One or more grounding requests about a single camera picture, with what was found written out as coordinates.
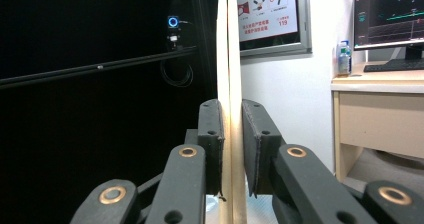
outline wooden board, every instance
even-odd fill
[[[228,64],[231,107],[233,223],[247,223],[243,153],[242,91],[237,0],[228,0]]]
[[[230,83],[228,79],[228,32],[227,0],[218,0],[216,26],[218,100],[221,103],[225,142],[222,167],[222,194],[219,200],[219,223],[231,224],[233,220],[232,184],[231,184],[231,135],[230,135]]]

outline water bottle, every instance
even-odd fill
[[[342,41],[346,45],[346,54],[349,56],[349,73],[352,73],[352,51],[350,50],[349,40]]]
[[[338,58],[339,76],[349,75],[349,56],[346,53],[346,46],[340,47],[340,55]]]

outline computer monitor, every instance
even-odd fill
[[[406,47],[405,59],[421,59],[424,0],[354,0],[355,51]]]

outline wooden cabinet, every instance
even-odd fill
[[[364,65],[332,81],[340,181],[363,148],[424,158],[424,71],[363,73]]]

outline framed poster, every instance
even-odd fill
[[[311,52],[309,0],[237,0],[240,55]]]

